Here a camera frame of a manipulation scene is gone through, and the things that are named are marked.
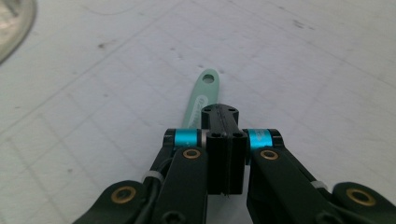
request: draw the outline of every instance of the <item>green plastic handle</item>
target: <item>green plastic handle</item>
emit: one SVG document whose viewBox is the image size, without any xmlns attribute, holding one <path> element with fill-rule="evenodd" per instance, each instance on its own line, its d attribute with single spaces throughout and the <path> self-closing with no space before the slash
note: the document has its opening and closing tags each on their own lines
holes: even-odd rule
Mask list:
<svg viewBox="0 0 396 224">
<path fill-rule="evenodd" d="M 199 129 L 202 108 L 216 104 L 218 96 L 219 75 L 214 69 L 206 69 L 195 82 L 181 128 Z"/>
</svg>

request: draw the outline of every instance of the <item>brass ring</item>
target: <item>brass ring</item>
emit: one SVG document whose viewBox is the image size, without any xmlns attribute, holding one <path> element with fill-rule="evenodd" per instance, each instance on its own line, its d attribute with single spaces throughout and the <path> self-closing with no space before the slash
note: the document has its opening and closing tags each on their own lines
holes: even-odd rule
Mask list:
<svg viewBox="0 0 396 224">
<path fill-rule="evenodd" d="M 201 156 L 201 152 L 200 151 L 198 151 L 197 149 L 187 149 L 187 150 L 185 150 L 184 152 L 183 152 L 183 156 L 185 157 L 185 158 L 187 158 L 187 159 L 197 159 L 198 157 L 200 157 Z"/>
<path fill-rule="evenodd" d="M 277 160 L 277 158 L 279 158 L 279 155 L 277 155 L 276 152 L 274 152 L 273 150 L 263 150 L 260 155 L 262 155 L 263 158 L 269 160 L 269 161 L 274 161 Z"/>
<path fill-rule="evenodd" d="M 366 199 L 365 200 L 360 199 L 360 198 L 356 197 L 356 195 L 354 195 L 354 193 L 362 194 L 364 197 L 366 197 Z M 353 202 L 359 203 L 364 206 L 373 206 L 376 204 L 375 198 L 371 194 L 367 193 L 366 191 L 364 191 L 362 189 L 347 189 L 346 195 Z"/>
<path fill-rule="evenodd" d="M 128 190 L 129 195 L 126 197 L 119 196 L 119 193 L 123 190 Z M 135 188 L 130 186 L 124 186 L 114 190 L 114 192 L 111 194 L 111 201 L 113 201 L 113 203 L 128 203 L 134 198 L 135 195 L 136 195 Z"/>
</svg>

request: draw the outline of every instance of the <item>metal pin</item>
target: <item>metal pin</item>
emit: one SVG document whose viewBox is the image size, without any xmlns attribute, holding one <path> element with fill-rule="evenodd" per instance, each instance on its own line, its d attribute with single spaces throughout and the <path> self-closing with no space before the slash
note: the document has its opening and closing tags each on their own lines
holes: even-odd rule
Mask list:
<svg viewBox="0 0 396 224">
<path fill-rule="evenodd" d="M 347 189 L 346 195 L 353 202 L 364 206 L 373 206 L 376 204 L 375 198 L 362 189 Z"/>
<path fill-rule="evenodd" d="M 201 156 L 201 152 L 198 151 L 197 149 L 187 149 L 183 152 L 183 156 L 187 159 L 197 159 L 198 157 Z"/>
<path fill-rule="evenodd" d="M 277 158 L 279 158 L 279 156 L 277 155 L 276 152 L 274 152 L 273 150 L 263 150 L 260 155 L 262 155 L 263 158 L 269 160 L 269 161 L 274 161 L 277 160 Z"/>
<path fill-rule="evenodd" d="M 113 203 L 128 203 L 136 195 L 136 189 L 130 186 L 120 187 L 111 194 Z"/>
</svg>

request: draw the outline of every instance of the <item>white cable tie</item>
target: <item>white cable tie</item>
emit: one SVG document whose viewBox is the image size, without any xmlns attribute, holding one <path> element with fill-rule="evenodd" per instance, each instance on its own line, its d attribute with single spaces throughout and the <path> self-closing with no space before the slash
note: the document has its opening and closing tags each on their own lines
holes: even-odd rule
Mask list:
<svg viewBox="0 0 396 224">
<path fill-rule="evenodd" d="M 158 171 L 147 171 L 145 175 L 143 175 L 142 182 L 146 179 L 146 177 L 154 177 L 160 180 L 161 184 L 164 181 L 163 175 Z"/>
<path fill-rule="evenodd" d="M 315 189 L 327 189 L 327 185 L 319 180 L 312 181 L 311 184 Z"/>
</svg>

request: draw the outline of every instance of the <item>white table surface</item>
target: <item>white table surface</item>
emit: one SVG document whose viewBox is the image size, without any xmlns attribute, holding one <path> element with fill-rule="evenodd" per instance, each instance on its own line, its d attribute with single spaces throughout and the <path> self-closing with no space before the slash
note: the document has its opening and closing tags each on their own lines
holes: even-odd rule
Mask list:
<svg viewBox="0 0 396 224">
<path fill-rule="evenodd" d="M 0 65 L 0 223 L 71 223 L 140 180 L 206 68 L 240 128 L 396 203 L 395 23 L 391 0 L 39 0 Z M 251 223 L 247 181 L 207 223 Z"/>
</svg>

